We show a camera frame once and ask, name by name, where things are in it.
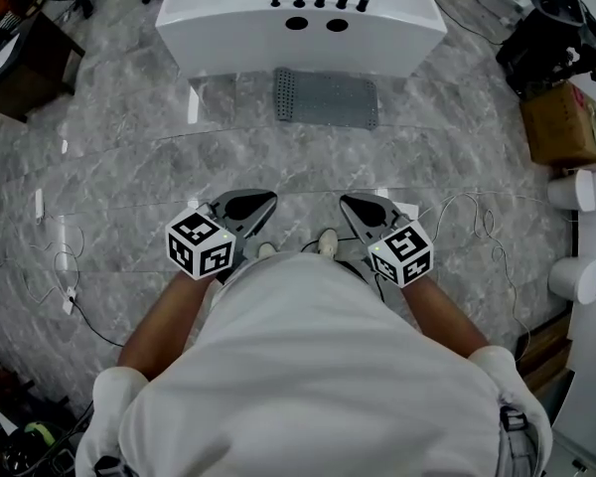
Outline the brown wooden plank base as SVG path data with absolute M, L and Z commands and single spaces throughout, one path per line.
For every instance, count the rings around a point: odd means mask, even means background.
M 537 396 L 568 373 L 571 315 L 570 310 L 561 313 L 519 339 L 518 371 L 528 389 Z

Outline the brown cardboard box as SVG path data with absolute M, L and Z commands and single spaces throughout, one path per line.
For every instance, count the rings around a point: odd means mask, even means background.
M 553 168 L 596 163 L 596 101 L 566 81 L 520 103 L 531 161 Z

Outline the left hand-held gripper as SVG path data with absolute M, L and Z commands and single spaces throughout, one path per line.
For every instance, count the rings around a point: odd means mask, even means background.
M 268 190 L 233 190 L 212 204 L 188 202 L 166 226 L 166 254 L 192 279 L 220 282 L 245 262 L 244 240 L 259 233 L 276 209 Z

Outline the dark brown wooden table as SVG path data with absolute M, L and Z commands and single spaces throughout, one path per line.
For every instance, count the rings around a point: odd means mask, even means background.
M 84 54 L 45 14 L 25 20 L 0 48 L 0 114 L 25 123 L 33 109 L 73 95 Z

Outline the person's left forearm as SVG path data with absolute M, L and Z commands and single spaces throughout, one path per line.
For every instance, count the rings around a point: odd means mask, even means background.
M 123 346 L 117 366 L 148 381 L 156 379 L 184 352 L 213 276 L 193 279 L 178 272 Z

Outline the person's white t-shirt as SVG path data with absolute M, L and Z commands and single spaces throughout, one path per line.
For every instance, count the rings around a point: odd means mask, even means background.
M 510 351 L 463 358 L 368 285 L 210 285 L 161 375 L 98 375 L 75 475 L 538 477 L 552 441 Z

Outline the white cylindrical holder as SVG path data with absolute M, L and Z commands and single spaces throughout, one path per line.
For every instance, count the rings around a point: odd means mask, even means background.
M 572 302 L 588 305 L 596 300 L 596 259 L 565 257 L 548 275 L 549 290 Z
M 547 185 L 547 199 L 561 210 L 596 212 L 596 171 L 577 170 Z

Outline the cluttered dark rack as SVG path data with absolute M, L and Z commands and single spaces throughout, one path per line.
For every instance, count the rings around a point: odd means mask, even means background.
M 33 387 L 0 367 L 0 477 L 75 477 L 91 408 L 75 415 L 67 397 L 36 397 Z

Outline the white bathtub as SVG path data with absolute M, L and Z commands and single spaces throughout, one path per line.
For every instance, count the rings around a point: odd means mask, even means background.
M 405 78 L 443 40 L 434 0 L 163 0 L 156 29 L 188 79 L 277 68 Z

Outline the grey perforated rubber mat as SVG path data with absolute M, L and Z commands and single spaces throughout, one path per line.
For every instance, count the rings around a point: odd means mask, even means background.
M 369 79 L 333 73 L 274 71 L 276 119 L 373 130 L 378 126 L 377 94 Z

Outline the person's right beige shoe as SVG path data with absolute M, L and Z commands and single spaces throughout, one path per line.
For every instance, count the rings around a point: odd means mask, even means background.
M 318 239 L 318 253 L 329 259 L 336 257 L 339 247 L 338 234 L 334 229 L 324 230 Z

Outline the person's right forearm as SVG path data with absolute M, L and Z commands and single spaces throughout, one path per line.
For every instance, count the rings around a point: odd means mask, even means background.
M 463 358 L 489 345 L 483 333 L 428 276 L 403 287 L 401 293 L 421 333 L 429 339 Z

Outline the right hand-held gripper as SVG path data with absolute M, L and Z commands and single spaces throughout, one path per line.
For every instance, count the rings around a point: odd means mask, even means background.
M 368 262 L 373 272 L 403 288 L 433 266 L 433 243 L 417 221 L 395 225 L 401 209 L 389 198 L 351 193 L 340 199 L 343 216 L 360 241 L 368 241 Z

